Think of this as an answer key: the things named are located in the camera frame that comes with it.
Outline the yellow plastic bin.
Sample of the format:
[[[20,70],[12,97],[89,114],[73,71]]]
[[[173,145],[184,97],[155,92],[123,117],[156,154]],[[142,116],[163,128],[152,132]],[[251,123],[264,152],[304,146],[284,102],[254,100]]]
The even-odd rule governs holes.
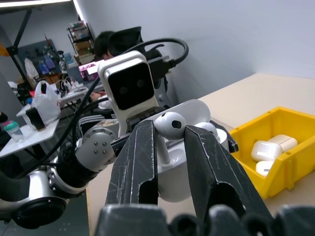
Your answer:
[[[284,189],[292,189],[295,182],[315,171],[315,116],[276,107],[229,132],[239,150],[233,157],[243,166],[262,198],[273,197]],[[288,135],[298,145],[281,154],[269,174],[256,172],[251,157],[254,143],[267,141],[276,135]]]

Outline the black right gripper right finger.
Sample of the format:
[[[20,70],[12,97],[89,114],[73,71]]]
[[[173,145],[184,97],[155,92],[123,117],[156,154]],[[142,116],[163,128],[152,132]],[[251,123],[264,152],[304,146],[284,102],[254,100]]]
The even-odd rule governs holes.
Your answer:
[[[205,220],[214,205],[226,205],[240,218],[254,214],[272,219],[243,166],[211,132],[188,125],[184,143],[189,186],[199,220]]]

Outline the blue pegboard with tools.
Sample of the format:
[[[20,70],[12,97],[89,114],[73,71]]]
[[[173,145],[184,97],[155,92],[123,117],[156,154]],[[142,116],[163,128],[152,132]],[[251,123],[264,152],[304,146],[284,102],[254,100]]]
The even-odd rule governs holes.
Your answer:
[[[28,58],[39,76],[61,73],[59,56],[51,39],[18,47],[18,57],[23,65],[25,65],[25,58]]]

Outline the black storage shelf rack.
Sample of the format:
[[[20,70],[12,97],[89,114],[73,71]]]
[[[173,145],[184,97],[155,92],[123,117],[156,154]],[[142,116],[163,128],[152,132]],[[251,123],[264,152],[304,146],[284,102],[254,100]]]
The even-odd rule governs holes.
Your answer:
[[[74,58],[78,65],[94,60],[94,37],[87,23],[84,21],[70,23],[67,28],[67,35],[74,49]]]

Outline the dark box with white rim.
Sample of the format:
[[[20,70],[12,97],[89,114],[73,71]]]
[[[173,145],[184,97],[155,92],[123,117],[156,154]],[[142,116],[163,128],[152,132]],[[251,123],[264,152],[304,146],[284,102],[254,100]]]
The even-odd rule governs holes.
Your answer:
[[[38,110],[35,107],[26,110],[26,115],[37,131],[42,131],[46,128]]]

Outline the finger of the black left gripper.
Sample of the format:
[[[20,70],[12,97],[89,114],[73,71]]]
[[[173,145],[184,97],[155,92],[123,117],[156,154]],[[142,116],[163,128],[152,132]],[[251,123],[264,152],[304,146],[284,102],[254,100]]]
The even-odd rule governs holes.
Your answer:
[[[233,139],[229,131],[222,125],[218,124],[217,122],[211,120],[210,123],[212,123],[216,128],[222,129],[227,133],[227,141],[228,141],[228,147],[229,147],[229,152],[234,153],[239,151],[239,146],[237,142]]]

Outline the white cluttered desk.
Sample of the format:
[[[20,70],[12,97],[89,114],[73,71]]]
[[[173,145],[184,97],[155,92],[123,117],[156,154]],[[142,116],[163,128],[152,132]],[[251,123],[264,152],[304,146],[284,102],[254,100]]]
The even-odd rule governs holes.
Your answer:
[[[75,87],[71,91],[62,93],[63,96],[59,95],[59,104],[64,105],[66,103],[74,102],[79,99],[83,99],[87,94],[88,90],[92,86],[92,83],[83,85],[81,87]]]

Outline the white earbud case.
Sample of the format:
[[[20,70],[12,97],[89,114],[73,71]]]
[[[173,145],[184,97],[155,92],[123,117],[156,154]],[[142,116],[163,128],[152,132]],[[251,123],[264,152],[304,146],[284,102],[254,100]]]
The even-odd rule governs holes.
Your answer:
[[[283,153],[283,148],[272,142],[257,141],[251,151],[251,157],[256,162],[275,161]]]
[[[283,152],[287,152],[298,145],[298,142],[295,138],[284,134],[277,135],[268,141],[280,145],[283,149]]]
[[[176,112],[181,114],[186,125],[195,126],[200,122],[210,122],[211,113],[208,106],[200,100],[189,100],[166,111],[160,112],[148,120],[153,122],[166,112]],[[227,133],[219,128],[217,141],[225,148],[229,149],[227,141]],[[171,203],[181,202],[190,197],[189,178],[187,171],[187,159],[185,152],[185,143],[183,138],[177,141],[169,141],[164,139],[170,162],[162,165],[157,156],[157,171],[158,171],[158,190],[160,197]]]
[[[255,171],[261,176],[266,177],[269,174],[273,164],[274,161],[259,161],[255,166]]]

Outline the seated person with dark hair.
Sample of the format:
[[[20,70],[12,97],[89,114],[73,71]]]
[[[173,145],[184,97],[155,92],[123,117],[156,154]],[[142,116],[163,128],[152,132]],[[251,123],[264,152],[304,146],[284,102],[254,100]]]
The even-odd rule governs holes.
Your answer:
[[[109,52],[109,38],[113,31],[103,31],[94,42],[94,53],[96,59],[110,59],[113,55]],[[111,126],[118,123],[116,115],[112,110],[109,100],[102,101],[97,104],[96,108],[92,108],[83,114],[78,121],[78,128],[83,136],[93,126]]]

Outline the white earbud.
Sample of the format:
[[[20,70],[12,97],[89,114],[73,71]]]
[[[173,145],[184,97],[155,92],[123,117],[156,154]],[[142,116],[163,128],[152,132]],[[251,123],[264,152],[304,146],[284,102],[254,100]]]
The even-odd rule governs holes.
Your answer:
[[[185,118],[176,112],[166,112],[154,121],[156,131],[157,156],[160,164],[166,165],[170,157],[164,139],[169,141],[181,140],[186,128]]]
[[[215,138],[218,137],[218,132],[217,132],[216,127],[210,122],[200,122],[200,123],[196,124],[195,127],[203,128],[203,129],[211,132]]]

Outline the black metal frame stand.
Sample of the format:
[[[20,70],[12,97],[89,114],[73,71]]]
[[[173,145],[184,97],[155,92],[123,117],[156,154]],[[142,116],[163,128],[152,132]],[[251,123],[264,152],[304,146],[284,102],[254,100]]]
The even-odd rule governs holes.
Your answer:
[[[23,72],[21,66],[19,65],[18,61],[16,60],[15,56],[18,55],[18,46],[19,46],[19,43],[20,43],[21,38],[22,38],[22,36],[23,36],[23,33],[24,33],[24,31],[25,31],[25,28],[26,28],[26,26],[27,26],[27,23],[28,23],[28,21],[29,21],[29,19],[30,19],[31,14],[32,14],[32,9],[30,8],[30,9],[28,9],[28,10],[26,11],[26,13],[25,13],[25,15],[24,15],[24,18],[23,18],[23,20],[22,20],[22,23],[21,23],[21,25],[20,25],[18,34],[17,34],[17,36],[16,36],[16,39],[15,39],[13,45],[6,48],[7,51],[8,51],[8,53],[9,53],[9,56],[11,57],[13,63],[15,64],[17,70],[19,71],[19,73],[20,73],[20,75],[22,76],[22,79],[23,79],[23,81],[24,81],[25,83],[28,82],[27,77],[26,77],[26,75],[24,74],[24,72]]]

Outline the clear cup with teal lid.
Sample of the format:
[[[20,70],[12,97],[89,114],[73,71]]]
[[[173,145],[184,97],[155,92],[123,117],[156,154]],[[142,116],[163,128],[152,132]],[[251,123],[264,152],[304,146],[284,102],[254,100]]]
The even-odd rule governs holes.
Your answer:
[[[19,124],[15,121],[8,121],[4,123],[4,130],[7,132],[10,137],[15,141],[19,142],[24,139],[24,135],[19,127]]]

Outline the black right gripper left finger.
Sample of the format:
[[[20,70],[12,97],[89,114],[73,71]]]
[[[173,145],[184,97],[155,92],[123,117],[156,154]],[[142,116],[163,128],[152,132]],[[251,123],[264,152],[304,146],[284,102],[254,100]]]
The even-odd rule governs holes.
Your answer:
[[[158,203],[158,167],[152,120],[138,125],[114,162],[105,203]]]

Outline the white plastic bag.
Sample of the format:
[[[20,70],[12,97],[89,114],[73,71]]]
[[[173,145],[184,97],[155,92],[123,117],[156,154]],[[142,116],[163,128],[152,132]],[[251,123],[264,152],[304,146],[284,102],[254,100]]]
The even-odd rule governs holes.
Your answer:
[[[32,106],[37,109],[45,125],[57,120],[61,114],[59,97],[46,81],[37,84]]]

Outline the white closed earbud case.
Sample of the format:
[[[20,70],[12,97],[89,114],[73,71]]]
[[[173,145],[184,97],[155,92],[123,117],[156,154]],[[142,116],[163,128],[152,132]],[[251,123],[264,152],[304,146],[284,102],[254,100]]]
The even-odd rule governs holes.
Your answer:
[[[284,134],[277,135],[268,141],[280,145],[283,149],[283,152],[287,152],[298,145],[298,142],[295,138]]]
[[[269,174],[273,164],[274,161],[259,161],[255,166],[255,171],[261,176],[266,177]]]
[[[251,151],[251,157],[256,162],[275,161],[283,153],[283,148],[272,142],[257,141]]]

